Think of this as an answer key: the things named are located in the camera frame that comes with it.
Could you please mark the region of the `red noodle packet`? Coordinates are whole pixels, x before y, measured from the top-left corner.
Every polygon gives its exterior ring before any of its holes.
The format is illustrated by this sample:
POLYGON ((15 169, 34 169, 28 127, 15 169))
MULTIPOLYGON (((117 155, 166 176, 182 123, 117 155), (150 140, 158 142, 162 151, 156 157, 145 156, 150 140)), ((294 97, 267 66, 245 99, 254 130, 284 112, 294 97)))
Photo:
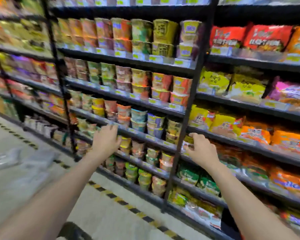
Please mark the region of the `red noodle packet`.
POLYGON ((282 52, 292 35, 290 25, 262 25, 248 23, 242 48, 253 51, 282 52))
POLYGON ((210 47, 240 48, 246 33, 246 26, 213 26, 210 34, 210 47))

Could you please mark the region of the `white-red noodle packet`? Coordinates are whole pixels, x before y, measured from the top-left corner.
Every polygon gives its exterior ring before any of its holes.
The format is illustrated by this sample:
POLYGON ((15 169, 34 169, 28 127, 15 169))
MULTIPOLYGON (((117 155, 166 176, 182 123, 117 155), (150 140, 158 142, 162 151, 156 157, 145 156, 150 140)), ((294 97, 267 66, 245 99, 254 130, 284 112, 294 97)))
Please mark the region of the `white-red noodle packet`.
POLYGON ((208 201, 195 198, 187 201, 182 212, 196 222, 221 230, 221 219, 224 208, 208 201))

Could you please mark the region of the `yellow-red noodle packet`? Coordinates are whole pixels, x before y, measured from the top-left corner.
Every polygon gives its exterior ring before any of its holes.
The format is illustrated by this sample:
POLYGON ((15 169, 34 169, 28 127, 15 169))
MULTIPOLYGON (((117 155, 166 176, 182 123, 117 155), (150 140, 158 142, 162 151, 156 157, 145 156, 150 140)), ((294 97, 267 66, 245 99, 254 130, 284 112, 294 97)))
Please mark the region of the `yellow-red noodle packet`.
POLYGON ((188 125, 208 131, 215 119, 215 113, 193 104, 189 115, 188 125))
POLYGON ((209 127, 209 132, 236 140, 241 135, 245 116, 233 117, 225 114, 216 114, 209 127))

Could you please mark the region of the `person's right hand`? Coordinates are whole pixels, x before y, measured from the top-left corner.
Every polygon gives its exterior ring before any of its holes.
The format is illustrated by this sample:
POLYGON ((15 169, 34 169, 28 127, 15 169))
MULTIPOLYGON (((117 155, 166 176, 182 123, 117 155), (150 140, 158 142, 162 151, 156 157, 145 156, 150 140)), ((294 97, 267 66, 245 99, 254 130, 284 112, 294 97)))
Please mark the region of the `person's right hand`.
POLYGON ((193 139, 195 149, 194 154, 189 154, 189 157, 207 172, 212 172, 220 165, 215 145, 203 134, 190 133, 189 136, 193 139))

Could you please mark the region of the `row of green noodle cups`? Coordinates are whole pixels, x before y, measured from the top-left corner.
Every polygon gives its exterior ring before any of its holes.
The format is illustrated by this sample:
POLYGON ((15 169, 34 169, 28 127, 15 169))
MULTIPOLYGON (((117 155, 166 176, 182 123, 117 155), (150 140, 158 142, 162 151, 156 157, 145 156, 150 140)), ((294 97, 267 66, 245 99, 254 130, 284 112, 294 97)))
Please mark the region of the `row of green noodle cups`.
POLYGON ((152 192, 160 198, 163 198, 166 192, 167 181, 165 179, 121 158, 112 155, 103 162, 102 166, 129 182, 139 185, 142 190, 152 192))

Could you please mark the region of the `yellow noodle packet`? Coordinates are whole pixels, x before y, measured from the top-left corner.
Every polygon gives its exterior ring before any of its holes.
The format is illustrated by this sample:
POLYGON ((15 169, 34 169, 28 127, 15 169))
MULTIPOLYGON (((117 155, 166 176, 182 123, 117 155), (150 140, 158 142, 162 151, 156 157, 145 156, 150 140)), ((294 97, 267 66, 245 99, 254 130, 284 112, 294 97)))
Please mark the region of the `yellow noodle packet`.
POLYGON ((262 77, 252 77, 235 73, 226 98, 260 104, 268 83, 269 80, 262 77))
POLYGON ((231 78, 231 73, 209 71, 204 68, 200 74, 197 92, 223 96, 228 89, 231 78))

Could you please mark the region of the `pink noodle packet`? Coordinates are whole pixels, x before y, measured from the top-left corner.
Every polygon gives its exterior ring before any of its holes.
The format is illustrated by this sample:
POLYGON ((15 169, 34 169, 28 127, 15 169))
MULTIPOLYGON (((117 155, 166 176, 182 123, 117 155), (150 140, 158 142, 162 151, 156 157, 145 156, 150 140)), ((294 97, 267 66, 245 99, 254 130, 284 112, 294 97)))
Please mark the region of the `pink noodle packet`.
POLYGON ((300 83, 283 81, 275 77, 267 99, 300 107, 300 83))

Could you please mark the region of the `person's left forearm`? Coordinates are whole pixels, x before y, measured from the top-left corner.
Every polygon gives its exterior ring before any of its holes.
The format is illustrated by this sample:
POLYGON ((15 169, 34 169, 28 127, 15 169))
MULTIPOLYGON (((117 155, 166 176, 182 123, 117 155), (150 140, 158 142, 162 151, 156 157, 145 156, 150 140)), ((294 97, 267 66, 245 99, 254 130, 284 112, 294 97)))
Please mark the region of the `person's left forearm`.
POLYGON ((107 157, 87 154, 11 214, 0 226, 0 240, 56 240, 92 174, 107 157))

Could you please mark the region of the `row of small noodle cups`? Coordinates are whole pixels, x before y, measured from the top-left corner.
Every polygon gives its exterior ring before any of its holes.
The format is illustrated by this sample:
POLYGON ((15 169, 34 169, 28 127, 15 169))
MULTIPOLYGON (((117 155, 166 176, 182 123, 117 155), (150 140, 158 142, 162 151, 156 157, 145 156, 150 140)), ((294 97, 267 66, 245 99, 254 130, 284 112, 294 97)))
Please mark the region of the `row of small noodle cups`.
MULTIPOLYGON (((107 120, 100 121, 101 124, 89 118, 77 116, 74 119, 76 138, 82 138, 83 141, 92 145, 94 134, 101 129, 101 125, 107 122, 107 120)), ((175 145, 132 128, 119 126, 118 133, 122 137, 119 146, 121 155, 130 157, 133 161, 144 162, 147 167, 152 167, 161 174, 171 172, 176 153, 175 145)))

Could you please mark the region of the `yellow-green noodle packet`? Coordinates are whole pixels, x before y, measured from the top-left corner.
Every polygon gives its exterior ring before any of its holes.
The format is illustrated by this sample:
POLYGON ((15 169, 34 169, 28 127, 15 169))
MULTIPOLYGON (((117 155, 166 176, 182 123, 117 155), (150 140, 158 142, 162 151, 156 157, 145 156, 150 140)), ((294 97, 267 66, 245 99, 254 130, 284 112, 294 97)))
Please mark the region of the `yellow-green noodle packet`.
POLYGON ((174 186, 172 191, 169 193, 168 202, 184 208, 190 198, 191 194, 187 190, 178 186, 174 186))

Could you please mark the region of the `row of blue-orange noodle bowls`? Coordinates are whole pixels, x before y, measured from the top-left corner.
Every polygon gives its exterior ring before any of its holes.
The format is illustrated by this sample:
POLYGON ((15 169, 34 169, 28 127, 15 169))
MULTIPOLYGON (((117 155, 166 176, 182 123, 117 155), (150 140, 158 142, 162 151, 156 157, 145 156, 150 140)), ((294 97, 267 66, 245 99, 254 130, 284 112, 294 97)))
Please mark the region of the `row of blue-orange noodle bowls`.
POLYGON ((104 99, 101 96, 69 90, 70 105, 88 113, 116 122, 125 128, 132 128, 150 136, 177 145, 182 124, 174 117, 166 117, 154 111, 129 105, 123 101, 104 99))

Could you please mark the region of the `row of tall noodle cups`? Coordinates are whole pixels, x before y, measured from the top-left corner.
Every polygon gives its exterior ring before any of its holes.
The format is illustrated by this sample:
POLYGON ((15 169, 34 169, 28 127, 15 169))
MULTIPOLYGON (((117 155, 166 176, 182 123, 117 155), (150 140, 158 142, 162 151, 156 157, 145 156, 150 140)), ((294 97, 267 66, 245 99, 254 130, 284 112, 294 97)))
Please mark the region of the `row of tall noodle cups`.
POLYGON ((180 23, 155 19, 57 18, 53 23, 57 42, 64 48, 136 59, 156 57, 195 61, 205 24, 198 20, 180 23))

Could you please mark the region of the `clear plastic bag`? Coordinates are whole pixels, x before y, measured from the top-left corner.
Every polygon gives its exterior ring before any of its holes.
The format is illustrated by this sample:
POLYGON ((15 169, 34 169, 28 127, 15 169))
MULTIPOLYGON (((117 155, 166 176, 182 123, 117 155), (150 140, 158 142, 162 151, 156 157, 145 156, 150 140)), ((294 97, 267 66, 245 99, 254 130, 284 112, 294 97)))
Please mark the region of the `clear plastic bag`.
POLYGON ((50 149, 39 149, 32 155, 22 160, 21 169, 26 170, 31 176, 46 173, 53 161, 58 159, 60 153, 50 149))
POLYGON ((10 168, 21 163, 22 148, 12 148, 0 154, 0 170, 10 168))

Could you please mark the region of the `row of red-orange noodle bowls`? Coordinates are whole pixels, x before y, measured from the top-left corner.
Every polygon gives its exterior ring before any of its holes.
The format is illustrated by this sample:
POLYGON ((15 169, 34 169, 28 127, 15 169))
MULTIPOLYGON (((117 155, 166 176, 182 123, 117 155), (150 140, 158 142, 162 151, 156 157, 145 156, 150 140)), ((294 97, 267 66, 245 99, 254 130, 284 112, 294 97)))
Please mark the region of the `row of red-orange noodle bowls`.
POLYGON ((86 82, 119 95, 132 95, 139 100, 153 99, 160 104, 186 106, 192 79, 151 72, 116 64, 65 57, 69 78, 86 82))

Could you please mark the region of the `row of white-yellow price labels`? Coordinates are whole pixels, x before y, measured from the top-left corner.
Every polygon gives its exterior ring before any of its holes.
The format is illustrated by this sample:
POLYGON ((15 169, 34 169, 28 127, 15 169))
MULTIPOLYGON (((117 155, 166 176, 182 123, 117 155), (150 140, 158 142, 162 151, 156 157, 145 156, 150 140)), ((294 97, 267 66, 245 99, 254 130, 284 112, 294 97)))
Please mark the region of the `row of white-yellow price labels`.
POLYGON ((210 0, 50 0, 51 7, 203 6, 210 0))

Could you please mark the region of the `person's left hand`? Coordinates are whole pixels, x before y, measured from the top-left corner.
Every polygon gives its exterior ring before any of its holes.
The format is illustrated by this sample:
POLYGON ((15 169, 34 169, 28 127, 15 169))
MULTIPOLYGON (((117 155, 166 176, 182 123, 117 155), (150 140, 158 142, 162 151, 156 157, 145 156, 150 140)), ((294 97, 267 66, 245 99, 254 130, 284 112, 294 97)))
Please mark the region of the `person's left hand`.
POLYGON ((115 140, 118 136, 118 125, 108 124, 102 126, 94 133, 91 153, 98 163, 104 162, 118 149, 115 149, 115 140))

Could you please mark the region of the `black object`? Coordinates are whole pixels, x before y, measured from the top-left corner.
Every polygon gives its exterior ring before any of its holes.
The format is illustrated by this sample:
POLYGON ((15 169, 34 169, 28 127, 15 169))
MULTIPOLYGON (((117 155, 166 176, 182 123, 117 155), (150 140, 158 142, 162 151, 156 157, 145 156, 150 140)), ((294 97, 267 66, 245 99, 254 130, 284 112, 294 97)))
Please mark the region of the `black object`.
POLYGON ((57 238, 66 240, 94 240, 88 233, 77 226, 74 222, 66 222, 62 226, 57 238))

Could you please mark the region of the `green noodle packet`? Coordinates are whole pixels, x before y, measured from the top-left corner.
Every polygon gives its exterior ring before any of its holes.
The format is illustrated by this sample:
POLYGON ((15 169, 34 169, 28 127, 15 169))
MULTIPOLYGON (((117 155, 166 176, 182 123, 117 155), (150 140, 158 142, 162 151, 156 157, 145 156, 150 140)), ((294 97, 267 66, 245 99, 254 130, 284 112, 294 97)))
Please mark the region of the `green noodle packet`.
POLYGON ((178 166, 176 176, 181 181, 184 181, 186 184, 193 185, 193 186, 196 186, 200 179, 200 174, 196 170, 182 164, 178 166))
POLYGON ((220 189, 210 176, 201 176, 196 186, 207 194, 220 196, 220 189))

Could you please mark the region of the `person's right forearm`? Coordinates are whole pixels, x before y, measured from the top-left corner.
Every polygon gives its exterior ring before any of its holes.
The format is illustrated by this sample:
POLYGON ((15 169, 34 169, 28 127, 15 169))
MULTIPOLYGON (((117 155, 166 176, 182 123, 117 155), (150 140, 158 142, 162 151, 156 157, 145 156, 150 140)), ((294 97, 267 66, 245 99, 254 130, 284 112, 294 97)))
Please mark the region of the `person's right forearm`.
POLYGON ((300 240, 224 164, 208 163, 204 169, 218 185, 245 240, 300 240))

